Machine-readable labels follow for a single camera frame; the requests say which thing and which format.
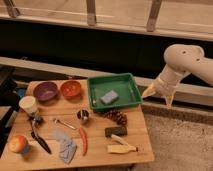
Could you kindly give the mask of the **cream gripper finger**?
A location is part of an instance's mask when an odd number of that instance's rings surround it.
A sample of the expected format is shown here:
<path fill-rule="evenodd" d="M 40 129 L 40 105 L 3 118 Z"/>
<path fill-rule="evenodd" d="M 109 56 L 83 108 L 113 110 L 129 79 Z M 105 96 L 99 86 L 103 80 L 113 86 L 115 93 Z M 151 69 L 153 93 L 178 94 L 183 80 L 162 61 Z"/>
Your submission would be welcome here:
<path fill-rule="evenodd" d="M 172 107 L 173 98 L 174 98 L 174 95 L 168 95 L 168 96 L 165 97 L 167 108 Z"/>
<path fill-rule="evenodd" d="M 156 87 L 153 83 L 151 83 L 142 93 L 143 98 L 147 98 L 149 96 L 152 96 L 156 93 Z"/>

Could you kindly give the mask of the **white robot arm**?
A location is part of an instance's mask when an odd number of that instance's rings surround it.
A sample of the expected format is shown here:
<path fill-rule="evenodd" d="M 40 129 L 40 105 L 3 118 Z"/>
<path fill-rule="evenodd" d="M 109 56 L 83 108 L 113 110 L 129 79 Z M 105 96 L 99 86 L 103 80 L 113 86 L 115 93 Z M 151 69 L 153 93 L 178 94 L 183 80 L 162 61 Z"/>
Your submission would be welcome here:
<path fill-rule="evenodd" d="M 213 59 L 205 57 L 202 47 L 173 44 L 164 51 L 164 61 L 166 65 L 143 91 L 143 98 L 159 93 L 170 108 L 180 82 L 189 74 L 213 86 Z"/>

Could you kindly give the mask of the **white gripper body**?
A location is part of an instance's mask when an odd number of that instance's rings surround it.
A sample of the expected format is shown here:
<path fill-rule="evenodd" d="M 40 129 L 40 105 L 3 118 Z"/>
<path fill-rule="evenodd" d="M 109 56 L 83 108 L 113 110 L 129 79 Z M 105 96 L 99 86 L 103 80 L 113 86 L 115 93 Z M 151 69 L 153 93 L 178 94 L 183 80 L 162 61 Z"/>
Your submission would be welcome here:
<path fill-rule="evenodd" d="M 155 90 L 163 96 L 172 96 L 175 94 L 177 86 L 182 79 L 182 72 L 174 71 L 170 67 L 164 67 L 154 80 Z"/>

